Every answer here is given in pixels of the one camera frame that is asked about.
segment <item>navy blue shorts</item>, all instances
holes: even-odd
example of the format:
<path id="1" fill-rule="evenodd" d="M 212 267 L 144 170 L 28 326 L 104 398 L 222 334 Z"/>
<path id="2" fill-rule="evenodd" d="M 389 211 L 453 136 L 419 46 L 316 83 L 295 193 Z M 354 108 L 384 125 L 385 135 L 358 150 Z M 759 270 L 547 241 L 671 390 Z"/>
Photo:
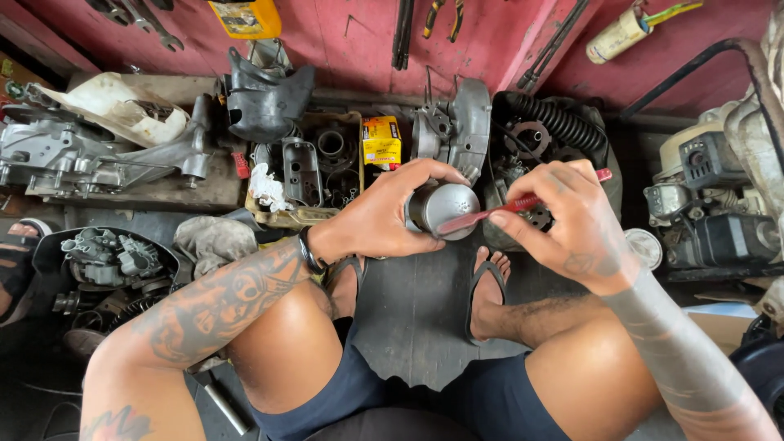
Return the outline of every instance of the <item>navy blue shorts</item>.
<path id="1" fill-rule="evenodd" d="M 525 357 L 530 352 L 505 359 L 473 360 L 436 392 L 423 385 L 411 388 L 399 377 L 382 380 L 351 344 L 356 333 L 357 327 L 351 324 L 344 334 L 337 371 L 313 399 L 283 414 L 253 410 L 256 423 L 269 439 L 303 441 L 362 411 L 399 406 L 445 415 L 481 439 L 570 441 L 531 386 L 525 371 Z"/>

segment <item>tattooed arm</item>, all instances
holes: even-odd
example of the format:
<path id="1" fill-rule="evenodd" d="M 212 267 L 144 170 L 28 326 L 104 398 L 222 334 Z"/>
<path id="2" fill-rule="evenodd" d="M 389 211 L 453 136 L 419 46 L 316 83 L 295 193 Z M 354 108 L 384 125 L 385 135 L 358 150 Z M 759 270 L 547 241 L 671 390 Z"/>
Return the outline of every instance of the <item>tattooed arm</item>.
<path id="1" fill-rule="evenodd" d="M 405 228 L 403 205 L 431 177 L 467 184 L 433 160 L 384 173 L 330 220 L 312 227 L 316 258 L 405 256 L 443 241 Z M 225 346 L 309 278 L 297 238 L 286 239 L 185 286 L 121 326 L 90 359 L 80 441 L 204 439 L 182 369 Z"/>
<path id="2" fill-rule="evenodd" d="M 547 233 L 513 213 L 494 213 L 490 221 L 539 263 L 604 299 L 691 441 L 781 439 L 760 400 L 727 357 L 641 267 L 589 162 L 538 166 L 517 180 L 507 197 L 529 191 L 557 219 Z"/>

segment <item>hand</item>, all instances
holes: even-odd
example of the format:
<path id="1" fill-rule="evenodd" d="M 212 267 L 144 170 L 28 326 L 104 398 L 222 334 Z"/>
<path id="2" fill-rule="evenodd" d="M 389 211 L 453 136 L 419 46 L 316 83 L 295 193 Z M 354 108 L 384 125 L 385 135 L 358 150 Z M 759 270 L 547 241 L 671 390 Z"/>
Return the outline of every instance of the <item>hand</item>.
<path id="1" fill-rule="evenodd" d="M 556 221 L 547 233 L 508 211 L 493 213 L 490 221 L 540 264 L 597 295 L 612 295 L 634 284 L 640 260 L 626 243 L 589 161 L 537 166 L 512 184 L 506 198 L 529 192 L 544 201 Z"/>
<path id="2" fill-rule="evenodd" d="M 311 251 L 327 263 L 352 253 L 400 257 L 444 248 L 445 242 L 405 227 L 405 203 L 430 178 L 470 185 L 454 167 L 433 159 L 414 159 L 381 173 L 370 188 L 331 219 L 312 227 Z"/>

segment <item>black bracelet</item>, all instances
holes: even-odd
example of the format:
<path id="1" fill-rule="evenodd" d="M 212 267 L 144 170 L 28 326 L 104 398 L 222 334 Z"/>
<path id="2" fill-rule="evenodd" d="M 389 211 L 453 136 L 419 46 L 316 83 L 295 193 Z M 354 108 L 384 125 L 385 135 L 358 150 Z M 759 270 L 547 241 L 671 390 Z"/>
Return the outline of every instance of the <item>black bracelet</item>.
<path id="1" fill-rule="evenodd" d="M 310 272 L 315 275 L 323 275 L 331 265 L 327 264 L 324 259 L 316 259 L 310 251 L 310 247 L 307 245 L 308 230 L 310 230 L 310 225 L 299 231 L 299 247 L 302 250 L 302 257 L 305 260 L 305 264 L 307 264 L 307 268 L 310 269 Z"/>

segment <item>red brush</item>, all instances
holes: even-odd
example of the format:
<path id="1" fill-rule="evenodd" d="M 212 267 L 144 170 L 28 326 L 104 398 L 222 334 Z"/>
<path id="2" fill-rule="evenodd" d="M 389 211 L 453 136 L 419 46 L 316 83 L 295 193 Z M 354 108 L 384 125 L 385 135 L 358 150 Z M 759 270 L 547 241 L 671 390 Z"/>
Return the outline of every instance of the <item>red brush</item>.
<path id="1" fill-rule="evenodd" d="M 612 172 L 610 169 L 599 169 L 596 171 L 596 176 L 599 178 L 599 182 L 605 182 L 612 177 Z M 481 213 L 463 214 L 462 216 L 458 216 L 449 222 L 444 222 L 443 224 L 439 225 L 438 228 L 436 228 L 435 234 L 439 237 L 450 235 L 455 231 L 459 231 L 475 225 L 482 219 L 486 219 L 488 216 L 490 216 L 490 213 L 493 213 L 494 211 L 505 210 L 516 213 L 518 211 L 528 210 L 541 201 L 542 199 L 540 199 L 539 196 L 534 195 L 533 193 L 526 193 L 522 198 L 515 199 L 514 201 L 509 202 L 504 206 L 496 207 L 492 210 L 482 211 Z"/>

